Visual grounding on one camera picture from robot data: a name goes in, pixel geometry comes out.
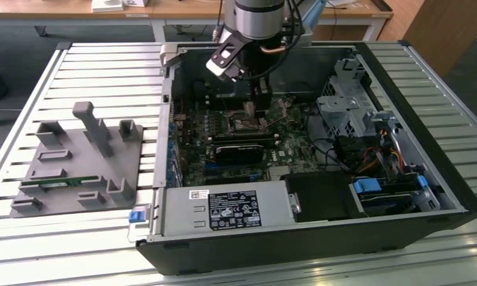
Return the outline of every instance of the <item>gray floor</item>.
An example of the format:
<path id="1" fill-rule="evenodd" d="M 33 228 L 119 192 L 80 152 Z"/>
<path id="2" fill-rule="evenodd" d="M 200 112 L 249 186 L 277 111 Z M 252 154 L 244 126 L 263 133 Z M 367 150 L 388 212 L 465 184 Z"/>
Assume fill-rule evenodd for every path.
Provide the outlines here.
<path id="1" fill-rule="evenodd" d="M 201 34 L 203 27 L 177 35 L 167 28 L 168 41 L 211 40 L 212 27 Z M 56 44 L 71 42 L 152 42 L 148 26 L 48 27 L 48 37 L 39 37 L 33 27 L 0 27 L 0 74 L 9 86 L 9 93 L 0 100 L 1 108 L 23 108 L 49 61 Z M 447 83 L 477 115 L 477 42 L 468 49 Z M 17 118 L 17 112 L 0 112 L 0 147 Z"/>

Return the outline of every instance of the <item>blue latch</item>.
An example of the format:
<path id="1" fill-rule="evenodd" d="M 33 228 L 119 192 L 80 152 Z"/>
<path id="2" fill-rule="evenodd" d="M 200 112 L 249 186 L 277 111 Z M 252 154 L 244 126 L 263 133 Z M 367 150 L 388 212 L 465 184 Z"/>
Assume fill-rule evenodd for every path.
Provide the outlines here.
<path id="1" fill-rule="evenodd" d="M 147 218 L 147 213 L 144 210 L 132 211 L 129 213 L 129 223 L 144 222 L 145 218 Z"/>
<path id="2" fill-rule="evenodd" d="M 428 185 L 428 180 L 424 176 L 417 176 L 417 181 L 423 186 L 423 189 L 425 189 L 429 185 Z"/>
<path id="3" fill-rule="evenodd" d="M 381 186 L 379 180 L 375 178 L 359 179 L 353 183 L 353 188 L 356 189 L 356 193 L 361 192 L 380 192 Z"/>

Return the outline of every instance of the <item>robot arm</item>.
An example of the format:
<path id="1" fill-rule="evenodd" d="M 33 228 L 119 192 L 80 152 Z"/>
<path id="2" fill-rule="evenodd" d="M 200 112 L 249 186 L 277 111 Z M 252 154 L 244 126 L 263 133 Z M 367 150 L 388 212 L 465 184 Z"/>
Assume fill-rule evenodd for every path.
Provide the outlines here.
<path id="1" fill-rule="evenodd" d="M 207 67 L 221 80 L 249 82 L 252 96 L 244 109 L 252 117 L 263 117 L 269 109 L 269 74 L 292 48 L 311 45 L 324 6 L 325 0 L 225 2 L 224 25 L 215 30 L 221 45 Z"/>

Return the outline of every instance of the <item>power supply label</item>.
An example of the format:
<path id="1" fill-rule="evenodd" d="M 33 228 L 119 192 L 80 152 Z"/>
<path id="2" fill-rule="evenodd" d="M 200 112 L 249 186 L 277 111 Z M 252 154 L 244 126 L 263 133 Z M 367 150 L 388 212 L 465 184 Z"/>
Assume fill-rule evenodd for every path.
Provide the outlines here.
<path id="1" fill-rule="evenodd" d="M 208 206 L 213 231 L 261 226 L 256 191 L 208 194 Z"/>

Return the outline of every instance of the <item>aluminum slotted table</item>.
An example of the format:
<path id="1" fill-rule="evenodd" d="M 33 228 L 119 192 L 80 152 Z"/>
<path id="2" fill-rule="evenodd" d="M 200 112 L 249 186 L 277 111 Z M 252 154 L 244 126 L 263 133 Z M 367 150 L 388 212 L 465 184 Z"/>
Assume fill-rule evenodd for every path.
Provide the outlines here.
<path id="1" fill-rule="evenodd" d="M 401 93 L 477 194 L 477 118 L 409 46 L 369 43 Z M 43 120 L 83 128 L 76 101 L 116 126 L 135 119 L 147 129 L 137 205 L 151 203 L 163 74 L 160 43 L 60 45 L 0 150 L 0 285 L 449 285 L 477 282 L 477 220 L 403 250 L 283 265 L 163 276 L 133 248 L 129 210 L 9 218 L 39 144 Z M 388 109 L 379 91 L 380 103 Z"/>

